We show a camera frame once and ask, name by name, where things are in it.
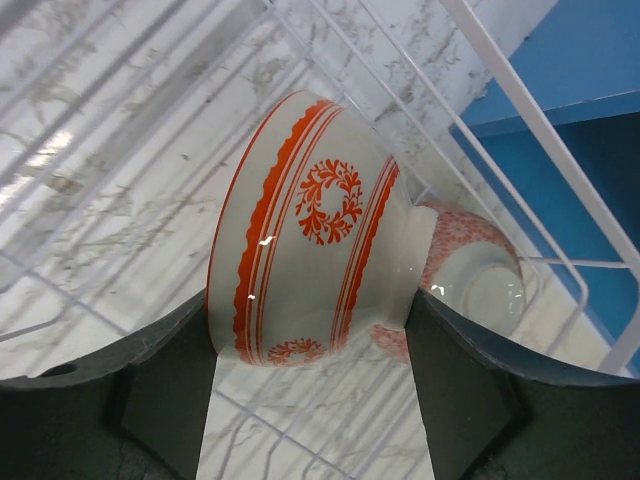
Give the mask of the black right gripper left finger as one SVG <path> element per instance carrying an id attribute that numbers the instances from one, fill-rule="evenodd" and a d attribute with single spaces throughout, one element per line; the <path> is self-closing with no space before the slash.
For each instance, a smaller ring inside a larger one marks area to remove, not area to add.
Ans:
<path id="1" fill-rule="evenodd" d="M 2 380 L 2 478 L 195 478 L 216 361 L 199 292 L 91 354 Z"/>

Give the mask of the pink patterned small bowl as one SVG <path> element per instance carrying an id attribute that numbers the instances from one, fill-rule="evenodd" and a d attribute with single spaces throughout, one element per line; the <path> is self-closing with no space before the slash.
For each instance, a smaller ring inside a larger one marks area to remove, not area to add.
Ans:
<path id="1" fill-rule="evenodd" d="M 526 304 L 512 243 L 491 221 L 453 204 L 438 212 L 420 287 L 462 316 L 509 336 Z"/>

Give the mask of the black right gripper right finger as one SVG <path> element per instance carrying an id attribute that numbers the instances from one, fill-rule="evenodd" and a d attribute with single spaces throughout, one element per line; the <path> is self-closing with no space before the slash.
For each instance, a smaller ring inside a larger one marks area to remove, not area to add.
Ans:
<path id="1" fill-rule="evenodd" d="M 638 380 L 534 352 L 423 290 L 405 332 L 435 478 L 638 478 Z"/>

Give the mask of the orange and white bowl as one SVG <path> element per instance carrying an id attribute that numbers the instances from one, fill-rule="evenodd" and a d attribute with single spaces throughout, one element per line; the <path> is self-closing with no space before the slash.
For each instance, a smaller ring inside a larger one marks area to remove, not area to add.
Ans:
<path id="1" fill-rule="evenodd" d="M 375 324 L 404 328 L 437 214 L 414 204 L 380 136 L 313 92 L 283 98 L 223 203 L 206 285 L 215 352 L 293 367 Z"/>

